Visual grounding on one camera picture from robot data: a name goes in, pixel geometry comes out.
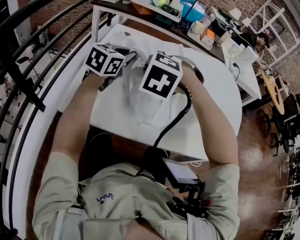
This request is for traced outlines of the black chest mount rig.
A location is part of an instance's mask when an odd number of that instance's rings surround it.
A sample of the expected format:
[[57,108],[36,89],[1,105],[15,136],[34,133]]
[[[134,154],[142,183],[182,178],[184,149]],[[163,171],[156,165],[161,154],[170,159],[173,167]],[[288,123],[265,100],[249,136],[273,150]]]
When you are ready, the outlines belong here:
[[208,206],[210,200],[202,200],[201,194],[204,192],[205,182],[199,182],[197,184],[181,184],[179,186],[179,193],[188,193],[188,196],[181,200],[177,196],[172,198],[172,201],[168,201],[167,205],[169,209],[186,218],[187,214],[195,216],[199,219],[206,219],[208,216]]

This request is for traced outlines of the orange and white box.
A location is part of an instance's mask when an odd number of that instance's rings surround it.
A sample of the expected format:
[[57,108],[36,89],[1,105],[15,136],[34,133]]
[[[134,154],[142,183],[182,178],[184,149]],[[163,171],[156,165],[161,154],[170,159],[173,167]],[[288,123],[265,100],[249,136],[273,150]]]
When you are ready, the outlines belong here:
[[201,35],[200,40],[207,46],[211,46],[215,41],[215,33],[210,29],[205,29]]

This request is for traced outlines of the dark-topped white-legged table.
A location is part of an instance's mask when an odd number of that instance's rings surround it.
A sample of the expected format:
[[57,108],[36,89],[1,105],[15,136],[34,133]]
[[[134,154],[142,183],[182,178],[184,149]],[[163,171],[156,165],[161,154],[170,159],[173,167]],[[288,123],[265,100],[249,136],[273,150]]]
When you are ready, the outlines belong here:
[[120,24],[134,28],[163,41],[183,44],[186,47],[193,48],[199,52],[207,53],[223,63],[225,62],[221,48],[213,45],[211,50],[207,50],[192,40],[175,25],[167,26],[166,24],[156,20],[153,15],[139,14],[131,4],[124,4],[121,1],[112,4],[100,0],[93,0],[91,3],[101,12],[108,12],[118,16],[118,22]]

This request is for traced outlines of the person's left leg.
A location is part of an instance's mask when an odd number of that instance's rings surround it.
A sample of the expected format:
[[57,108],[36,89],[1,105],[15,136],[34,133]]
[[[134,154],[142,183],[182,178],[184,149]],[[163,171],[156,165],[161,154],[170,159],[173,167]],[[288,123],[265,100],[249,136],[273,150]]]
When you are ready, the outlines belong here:
[[93,177],[100,170],[120,162],[109,132],[92,127],[86,139],[86,166],[84,179]]

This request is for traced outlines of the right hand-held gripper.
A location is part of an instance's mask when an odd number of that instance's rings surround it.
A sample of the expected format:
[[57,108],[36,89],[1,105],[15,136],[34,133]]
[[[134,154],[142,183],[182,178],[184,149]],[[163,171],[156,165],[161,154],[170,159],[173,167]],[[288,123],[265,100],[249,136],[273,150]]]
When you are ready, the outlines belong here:
[[145,64],[139,90],[157,99],[170,99],[183,76],[182,63],[189,64],[198,74],[196,64],[181,55],[153,54]]

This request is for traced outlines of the white paper bag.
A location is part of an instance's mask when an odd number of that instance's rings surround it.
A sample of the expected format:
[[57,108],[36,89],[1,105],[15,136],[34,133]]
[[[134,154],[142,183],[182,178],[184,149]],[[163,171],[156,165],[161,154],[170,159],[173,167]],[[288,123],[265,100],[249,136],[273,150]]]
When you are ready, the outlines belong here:
[[250,46],[246,47],[234,60],[238,65],[250,65],[259,58]]

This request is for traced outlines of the white mug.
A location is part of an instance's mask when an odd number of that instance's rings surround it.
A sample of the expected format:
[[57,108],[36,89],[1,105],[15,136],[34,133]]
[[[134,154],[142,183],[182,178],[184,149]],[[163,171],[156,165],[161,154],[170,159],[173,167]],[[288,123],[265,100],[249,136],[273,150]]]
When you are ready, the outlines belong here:
[[202,33],[204,31],[204,29],[205,29],[205,26],[200,21],[193,22],[190,27],[190,30],[196,35],[199,35],[200,33]]

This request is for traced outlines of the person's right leg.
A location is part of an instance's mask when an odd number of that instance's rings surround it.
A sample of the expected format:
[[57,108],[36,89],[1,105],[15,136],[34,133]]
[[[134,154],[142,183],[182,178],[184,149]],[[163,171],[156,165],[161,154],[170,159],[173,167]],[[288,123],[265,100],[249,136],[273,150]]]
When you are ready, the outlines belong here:
[[170,151],[148,146],[143,156],[143,169],[149,172],[157,182],[163,185],[166,183],[166,176],[161,166],[161,158],[168,159],[170,154]]

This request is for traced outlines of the person's leg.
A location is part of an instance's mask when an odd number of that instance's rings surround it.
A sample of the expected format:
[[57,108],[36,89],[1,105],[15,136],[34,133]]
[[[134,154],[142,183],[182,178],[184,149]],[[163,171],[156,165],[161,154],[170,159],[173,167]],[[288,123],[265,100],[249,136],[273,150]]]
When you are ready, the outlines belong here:
[[109,132],[92,127],[86,139],[86,166],[84,179],[93,177],[100,170],[120,162]]
[[161,166],[161,158],[168,159],[170,154],[170,151],[148,146],[143,156],[143,169],[149,172],[157,182],[163,185],[166,183],[166,176]]

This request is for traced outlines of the black metal railing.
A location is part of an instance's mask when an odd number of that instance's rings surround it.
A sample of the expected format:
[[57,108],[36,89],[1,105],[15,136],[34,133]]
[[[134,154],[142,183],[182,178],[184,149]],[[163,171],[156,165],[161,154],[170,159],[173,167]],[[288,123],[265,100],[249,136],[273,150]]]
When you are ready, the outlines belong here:
[[31,82],[27,79],[31,70],[33,70],[34,66],[41,60],[44,54],[54,46],[54,44],[62,38],[70,29],[72,29],[75,25],[77,25],[80,21],[86,18],[88,15],[92,13],[92,10],[89,9],[84,14],[82,14],[79,18],[77,18],[74,22],[64,28],[58,35],[56,35],[45,47],[44,49],[34,57],[32,62],[29,66],[25,69],[24,72],[19,70],[19,67],[16,64],[17,59],[20,57],[22,52],[26,50],[26,48],[34,41],[36,37],[38,37],[44,30],[46,30],[50,25],[55,23],[59,20],[59,18],[66,15],[68,12],[72,11],[73,9],[77,8],[81,4],[86,3],[89,0],[80,0],[77,3],[72,4],[71,6],[67,7],[60,13],[56,14],[52,17],[49,21],[47,21],[41,28],[35,31],[24,44],[22,44],[19,49],[15,51],[14,54],[3,55],[7,49],[2,46],[0,43],[0,57],[4,58],[2,62],[2,71],[0,72],[0,81],[5,77],[6,74],[9,74],[15,82],[10,95],[6,103],[4,104],[1,113],[0,113],[0,129],[2,127],[3,121],[5,116],[8,113],[10,105],[15,98],[15,95],[21,91],[25,94],[25,100],[21,105],[21,108],[14,120],[12,125],[11,131],[9,133],[8,140],[6,142],[6,149],[3,153],[2,160],[0,160],[0,240],[13,240],[17,234],[18,230],[14,228],[13,225],[13,215],[12,215],[12,205],[13,205],[13,188],[15,182],[15,176],[17,173],[19,158],[21,155],[21,150],[17,150],[15,162],[11,170],[6,169],[7,158],[9,155],[10,147],[13,141],[13,137],[15,136],[17,127],[21,120],[23,113],[29,103],[32,103],[35,106],[34,111],[45,111],[46,106],[43,103],[43,98],[38,97],[35,91],[39,88],[40,83],[43,81],[43,78],[46,74],[51,70],[52,66],[55,64],[57,59],[67,50],[70,46],[77,40],[74,37],[66,46],[63,47],[62,50],[59,51],[57,56],[46,66],[43,73],[39,76],[36,82]]

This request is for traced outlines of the person's right forearm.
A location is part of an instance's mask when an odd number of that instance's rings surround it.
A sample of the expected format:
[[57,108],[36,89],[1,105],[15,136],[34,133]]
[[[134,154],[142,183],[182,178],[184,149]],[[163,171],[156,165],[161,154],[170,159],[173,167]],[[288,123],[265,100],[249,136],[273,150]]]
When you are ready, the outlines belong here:
[[211,167],[239,164],[238,142],[232,125],[187,62],[181,64],[184,84],[192,95],[204,151]]

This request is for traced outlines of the person's beige jacket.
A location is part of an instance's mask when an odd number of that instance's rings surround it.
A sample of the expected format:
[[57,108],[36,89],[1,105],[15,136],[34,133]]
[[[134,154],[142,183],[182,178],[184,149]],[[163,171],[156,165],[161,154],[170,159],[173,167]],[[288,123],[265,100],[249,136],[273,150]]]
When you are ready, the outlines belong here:
[[209,200],[207,217],[171,210],[173,193],[164,185],[137,176],[129,163],[106,167],[79,189],[77,164],[53,152],[38,191],[32,227],[39,240],[123,240],[137,219],[146,220],[164,240],[234,240],[240,219],[240,170],[213,168],[201,198]]

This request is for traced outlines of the white shelf rack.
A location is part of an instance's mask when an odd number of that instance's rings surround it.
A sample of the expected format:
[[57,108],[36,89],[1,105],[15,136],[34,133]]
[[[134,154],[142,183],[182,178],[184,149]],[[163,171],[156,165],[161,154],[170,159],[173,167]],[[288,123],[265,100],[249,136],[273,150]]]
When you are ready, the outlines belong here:
[[285,9],[268,0],[252,17],[248,27],[255,34],[265,33],[269,38],[269,48],[258,48],[261,59],[273,67],[292,53],[299,45],[300,38],[284,15]]

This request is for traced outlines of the black box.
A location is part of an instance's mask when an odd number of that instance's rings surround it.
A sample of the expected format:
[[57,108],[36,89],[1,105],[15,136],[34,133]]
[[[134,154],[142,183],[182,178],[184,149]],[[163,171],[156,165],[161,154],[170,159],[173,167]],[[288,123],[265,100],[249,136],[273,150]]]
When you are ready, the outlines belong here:
[[221,38],[222,35],[227,31],[227,26],[229,26],[228,22],[223,22],[221,19],[217,17],[211,22],[210,25],[211,30],[219,38]]

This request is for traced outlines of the black oblong case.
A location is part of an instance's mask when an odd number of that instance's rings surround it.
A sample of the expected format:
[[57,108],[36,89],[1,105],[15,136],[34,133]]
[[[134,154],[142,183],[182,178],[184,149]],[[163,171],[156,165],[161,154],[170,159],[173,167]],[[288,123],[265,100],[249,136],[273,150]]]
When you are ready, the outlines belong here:
[[176,17],[177,17],[177,16],[179,15],[179,13],[180,13],[179,10],[177,10],[177,9],[175,9],[175,8],[173,8],[173,7],[169,6],[169,5],[167,5],[167,4],[163,4],[163,5],[161,6],[161,9],[162,9],[163,11],[165,11],[165,12],[167,12],[167,13],[173,15],[173,16],[176,16]]

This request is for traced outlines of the person's left forearm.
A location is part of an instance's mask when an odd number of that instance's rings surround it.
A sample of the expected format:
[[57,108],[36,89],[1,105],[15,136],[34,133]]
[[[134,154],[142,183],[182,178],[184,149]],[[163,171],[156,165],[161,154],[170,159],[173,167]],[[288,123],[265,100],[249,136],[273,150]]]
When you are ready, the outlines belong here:
[[60,152],[77,164],[84,148],[90,118],[99,87],[105,77],[89,73],[74,93],[60,117],[53,138],[51,152]]

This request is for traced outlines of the black office chair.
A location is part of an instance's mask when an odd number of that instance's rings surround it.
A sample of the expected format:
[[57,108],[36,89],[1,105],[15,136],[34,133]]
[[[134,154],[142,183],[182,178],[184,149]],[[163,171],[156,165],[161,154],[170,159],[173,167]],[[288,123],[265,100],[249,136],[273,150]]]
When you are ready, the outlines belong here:
[[300,135],[300,93],[290,94],[283,102],[284,130],[282,133],[283,149],[286,153],[295,144],[295,138]]

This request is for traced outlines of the white side table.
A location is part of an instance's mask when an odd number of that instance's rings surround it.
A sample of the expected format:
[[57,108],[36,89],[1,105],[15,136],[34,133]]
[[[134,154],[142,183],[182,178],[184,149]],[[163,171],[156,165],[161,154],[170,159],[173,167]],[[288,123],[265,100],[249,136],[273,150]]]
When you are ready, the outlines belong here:
[[[228,58],[228,48],[232,44],[237,43],[235,43],[231,38],[229,38],[225,43],[222,44],[221,48],[227,69],[233,75],[236,84],[248,94],[247,97],[244,97],[241,100],[242,105],[246,106],[251,102],[254,102],[255,100],[261,99],[262,96],[252,64],[241,65],[236,63],[235,58]],[[240,53],[246,48],[244,47],[244,45],[238,46],[240,49]]]

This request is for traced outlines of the long white tray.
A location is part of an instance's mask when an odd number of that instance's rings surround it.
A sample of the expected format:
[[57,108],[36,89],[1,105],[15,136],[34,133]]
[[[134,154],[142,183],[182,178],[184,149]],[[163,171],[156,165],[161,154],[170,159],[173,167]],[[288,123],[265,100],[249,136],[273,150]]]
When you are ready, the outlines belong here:
[[156,12],[160,15],[163,15],[174,22],[180,22],[182,19],[182,12],[180,11],[178,15],[173,15],[161,8],[161,6],[156,6],[152,0],[131,0],[132,3],[137,4],[139,6],[145,7],[153,12]]

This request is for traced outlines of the blue box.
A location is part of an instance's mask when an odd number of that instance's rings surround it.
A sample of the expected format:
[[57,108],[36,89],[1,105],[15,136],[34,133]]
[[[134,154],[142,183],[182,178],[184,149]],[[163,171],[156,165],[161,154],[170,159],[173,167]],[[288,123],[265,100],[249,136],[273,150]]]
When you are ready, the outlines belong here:
[[200,21],[206,15],[205,6],[198,2],[196,2],[190,10],[194,2],[195,0],[180,0],[180,3],[183,4],[181,18],[191,23]]

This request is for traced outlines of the white tissue pack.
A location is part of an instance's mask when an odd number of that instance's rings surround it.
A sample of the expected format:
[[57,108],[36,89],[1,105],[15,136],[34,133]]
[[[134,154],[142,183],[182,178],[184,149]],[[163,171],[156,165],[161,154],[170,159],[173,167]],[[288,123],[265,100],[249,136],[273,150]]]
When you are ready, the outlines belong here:
[[184,5],[181,3],[181,0],[172,0],[170,2],[170,7],[181,12],[183,10]]

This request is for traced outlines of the white pillowcase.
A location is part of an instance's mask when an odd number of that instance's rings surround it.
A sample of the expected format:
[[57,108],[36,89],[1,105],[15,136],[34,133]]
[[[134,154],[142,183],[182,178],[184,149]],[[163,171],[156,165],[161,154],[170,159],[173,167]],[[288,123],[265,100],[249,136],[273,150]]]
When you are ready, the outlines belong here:
[[167,100],[160,100],[140,91],[141,81],[131,78],[133,63],[138,58],[146,60],[155,52],[164,52],[169,56],[179,55],[193,61],[204,78],[203,86],[227,117],[234,132],[238,133],[242,119],[242,101],[232,74],[221,61],[140,31],[109,33],[103,41],[137,52],[137,58],[123,69],[122,76],[110,86],[111,91],[115,87],[122,89],[119,98],[122,109],[115,109],[114,126],[117,135],[139,142],[152,142],[185,107],[187,98],[184,94],[173,94]]

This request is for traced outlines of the clear plastic bottle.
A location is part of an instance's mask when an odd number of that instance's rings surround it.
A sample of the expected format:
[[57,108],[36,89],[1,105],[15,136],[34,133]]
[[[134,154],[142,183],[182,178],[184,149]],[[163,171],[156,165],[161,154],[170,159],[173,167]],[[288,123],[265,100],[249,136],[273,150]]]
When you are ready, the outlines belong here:
[[216,16],[211,13],[210,15],[206,15],[204,18],[203,18],[203,21],[202,21],[202,24],[203,24],[203,29],[207,29],[211,23],[215,20]]

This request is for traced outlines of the small white tray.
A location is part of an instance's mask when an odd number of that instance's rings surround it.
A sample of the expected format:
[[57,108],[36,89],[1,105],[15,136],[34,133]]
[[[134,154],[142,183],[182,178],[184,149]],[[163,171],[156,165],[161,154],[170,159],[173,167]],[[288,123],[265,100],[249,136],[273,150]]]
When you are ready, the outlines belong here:
[[213,47],[213,43],[205,44],[204,42],[201,41],[200,34],[196,34],[196,33],[192,32],[191,30],[189,30],[187,32],[187,36],[208,51],[210,51]]

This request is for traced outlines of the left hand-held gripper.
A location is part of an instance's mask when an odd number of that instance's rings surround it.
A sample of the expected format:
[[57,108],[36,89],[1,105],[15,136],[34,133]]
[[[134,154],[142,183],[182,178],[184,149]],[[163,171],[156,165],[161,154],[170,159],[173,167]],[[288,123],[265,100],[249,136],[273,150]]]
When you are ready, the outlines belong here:
[[105,77],[98,88],[102,92],[122,75],[122,67],[127,66],[137,56],[136,51],[130,51],[127,47],[120,45],[110,47],[106,44],[94,43],[83,63],[86,69],[83,78],[85,79],[89,73]]

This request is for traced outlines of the cream cup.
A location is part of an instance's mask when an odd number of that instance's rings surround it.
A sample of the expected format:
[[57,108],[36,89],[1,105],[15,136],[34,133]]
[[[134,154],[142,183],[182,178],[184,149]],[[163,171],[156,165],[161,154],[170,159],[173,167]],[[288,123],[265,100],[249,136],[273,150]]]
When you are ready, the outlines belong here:
[[226,31],[217,41],[216,45],[221,47],[223,43],[225,43],[228,39],[232,37],[232,30]]

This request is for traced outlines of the round wooden table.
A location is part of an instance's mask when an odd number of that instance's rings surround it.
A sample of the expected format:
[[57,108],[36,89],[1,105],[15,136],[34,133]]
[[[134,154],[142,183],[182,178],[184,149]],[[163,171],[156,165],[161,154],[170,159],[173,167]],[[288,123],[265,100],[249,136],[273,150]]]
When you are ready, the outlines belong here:
[[274,106],[281,115],[285,114],[283,98],[280,94],[279,88],[276,84],[273,76],[265,75],[262,69],[259,70],[261,78],[263,79],[263,85],[266,87],[268,93],[262,96],[259,100],[259,106],[263,106],[269,102],[273,102]]

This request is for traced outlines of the teal box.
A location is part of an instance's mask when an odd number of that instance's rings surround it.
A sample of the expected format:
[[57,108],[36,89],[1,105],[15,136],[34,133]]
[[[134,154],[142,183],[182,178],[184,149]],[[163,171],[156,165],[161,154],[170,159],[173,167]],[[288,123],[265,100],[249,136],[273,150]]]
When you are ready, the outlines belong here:
[[154,20],[158,25],[160,25],[164,28],[170,28],[174,24],[173,20],[171,20],[170,18],[168,18],[162,14],[156,14],[154,17]]

